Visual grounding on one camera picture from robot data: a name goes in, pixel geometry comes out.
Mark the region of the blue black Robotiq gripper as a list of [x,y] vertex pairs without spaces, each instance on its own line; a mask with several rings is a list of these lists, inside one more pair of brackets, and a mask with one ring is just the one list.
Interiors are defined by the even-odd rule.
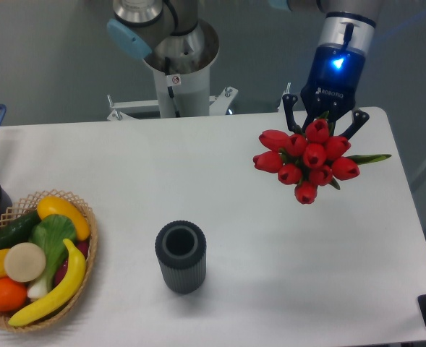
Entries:
[[[375,27],[374,20],[360,14],[327,13],[307,83],[300,93],[310,121],[328,112],[328,120],[336,122],[354,109]],[[302,134],[294,118],[298,97],[286,93],[281,100],[288,130]],[[352,111],[352,123],[341,136],[350,140],[369,119],[367,112]]]

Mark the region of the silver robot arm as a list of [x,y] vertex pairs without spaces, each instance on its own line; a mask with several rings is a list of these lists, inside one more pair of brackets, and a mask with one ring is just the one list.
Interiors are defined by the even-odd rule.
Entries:
[[[297,95],[285,92],[281,108],[294,131],[294,106],[302,101],[307,121],[326,114],[335,124],[347,113],[347,138],[368,121],[355,93],[375,32],[381,1],[273,1],[277,9],[322,12],[325,21],[309,77]],[[210,95],[210,67],[219,52],[216,31],[198,16],[196,1],[115,1],[107,31],[128,56],[151,69],[163,118],[225,115],[237,91]]]

